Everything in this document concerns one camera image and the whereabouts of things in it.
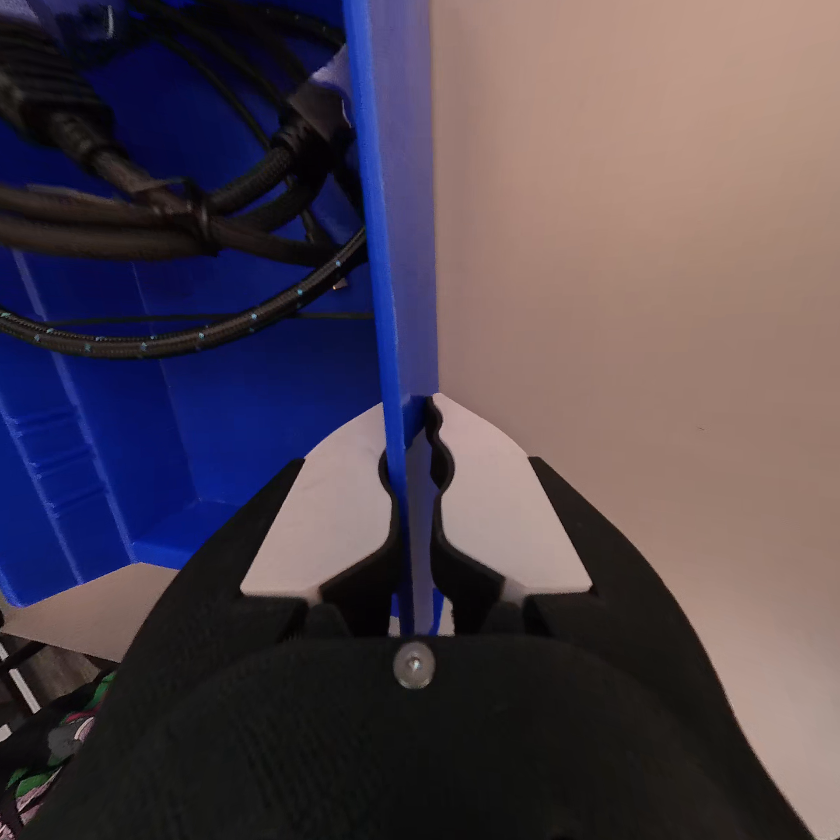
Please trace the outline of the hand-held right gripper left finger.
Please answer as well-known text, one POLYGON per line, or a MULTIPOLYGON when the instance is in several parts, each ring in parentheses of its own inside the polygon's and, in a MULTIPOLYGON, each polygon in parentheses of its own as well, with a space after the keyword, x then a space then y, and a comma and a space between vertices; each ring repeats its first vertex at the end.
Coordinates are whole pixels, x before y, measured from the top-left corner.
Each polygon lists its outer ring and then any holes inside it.
POLYGON ((305 456, 242 594, 331 605, 352 635, 387 636, 403 577, 400 507, 388 471, 377 403, 305 456))

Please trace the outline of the floral patterned clothing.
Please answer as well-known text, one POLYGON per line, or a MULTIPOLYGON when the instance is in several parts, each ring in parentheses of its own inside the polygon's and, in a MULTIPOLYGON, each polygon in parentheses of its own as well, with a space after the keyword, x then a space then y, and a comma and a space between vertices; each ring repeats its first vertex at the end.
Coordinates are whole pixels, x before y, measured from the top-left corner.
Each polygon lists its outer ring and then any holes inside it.
POLYGON ((117 670, 52 700, 1 744, 1 838, 19 838, 88 737, 117 670))

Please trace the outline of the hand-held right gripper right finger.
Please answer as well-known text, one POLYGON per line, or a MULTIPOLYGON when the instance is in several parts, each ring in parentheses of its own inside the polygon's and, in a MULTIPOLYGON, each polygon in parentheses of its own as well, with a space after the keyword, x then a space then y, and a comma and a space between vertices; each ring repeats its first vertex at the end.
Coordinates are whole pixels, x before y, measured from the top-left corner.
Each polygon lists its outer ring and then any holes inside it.
POLYGON ((454 634, 476 634, 498 603, 592 590, 522 447, 440 392, 426 401, 425 429, 436 488, 430 568, 454 634))

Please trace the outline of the blue storage bin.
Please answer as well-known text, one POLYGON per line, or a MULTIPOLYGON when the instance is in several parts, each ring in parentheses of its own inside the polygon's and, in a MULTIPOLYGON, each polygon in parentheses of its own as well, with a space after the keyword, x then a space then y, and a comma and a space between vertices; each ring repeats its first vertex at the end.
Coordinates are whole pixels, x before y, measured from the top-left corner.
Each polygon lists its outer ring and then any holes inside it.
POLYGON ((2 597, 179 570, 416 400, 428 2, 2 2, 2 597))

